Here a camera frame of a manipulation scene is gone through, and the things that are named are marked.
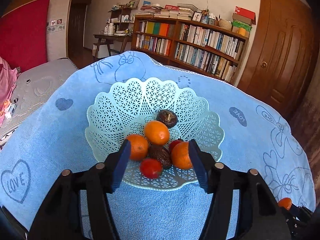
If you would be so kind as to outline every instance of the mattress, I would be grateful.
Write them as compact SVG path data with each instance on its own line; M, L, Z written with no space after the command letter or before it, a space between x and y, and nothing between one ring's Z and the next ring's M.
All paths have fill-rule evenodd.
M0 146L8 140L15 129L34 111L42 106L77 67L68 58L52 60L21 73L11 102L17 108L10 119L4 119L0 127Z

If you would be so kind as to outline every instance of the red tomato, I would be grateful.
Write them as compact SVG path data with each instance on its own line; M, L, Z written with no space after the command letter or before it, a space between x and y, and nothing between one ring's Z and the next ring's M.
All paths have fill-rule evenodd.
M172 150L173 150L173 148L174 148L177 144L179 144L179 143L181 143L181 142L183 142L182 139L178 139L178 140L172 141L172 142L170 143L170 145L169 145L169 153L171 153Z
M140 171L149 179L157 179L162 174L162 164L156 159L147 158L140 163Z

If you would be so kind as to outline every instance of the door panel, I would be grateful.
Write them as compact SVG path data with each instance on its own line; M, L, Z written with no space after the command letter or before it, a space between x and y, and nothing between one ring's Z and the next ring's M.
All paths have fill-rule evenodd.
M68 25L68 52L76 54L83 49L86 4L71 3Z
M265 37L258 36L260 55L253 49L238 88L269 104L284 118L289 118L308 88L319 51L319 37L314 28L311 10L299 0L269 0L269 8L260 8L268 18Z

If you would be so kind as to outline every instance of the fruit bowl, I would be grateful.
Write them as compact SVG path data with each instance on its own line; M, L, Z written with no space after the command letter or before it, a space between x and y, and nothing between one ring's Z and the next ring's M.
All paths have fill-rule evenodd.
M210 153L215 161L221 159L219 145L224 130L219 126L218 114L209 111L208 101L197 97L191 88L180 89L172 80L151 77L145 82L131 78L126 83L114 83L109 93L99 93L89 106L85 137L97 161L104 162L108 154L118 151L127 135L143 135L144 124L155 120L162 109L169 109L178 117L178 123L169 129L168 144L180 137L184 141L195 139L202 151ZM140 173L139 165L140 162L129 160L123 176L125 183L169 191L197 181L193 169L176 167L164 170L158 179L148 179Z

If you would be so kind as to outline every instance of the wooden desk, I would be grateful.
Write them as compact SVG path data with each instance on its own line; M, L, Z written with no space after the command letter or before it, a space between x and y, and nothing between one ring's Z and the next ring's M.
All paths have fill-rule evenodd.
M105 34L94 34L93 35L96 39L98 39L98 43L95 43L97 45L96 53L94 55L95 58L98 56L98 51L100 45L107 45L109 55L111 56L111 52L121 54L124 52L125 46L127 45L127 42L132 41L131 35L126 35L126 36L115 36L115 35L105 35ZM119 41L122 42L121 50L115 50L115 49L110 49L110 44L113 44L113 41Z

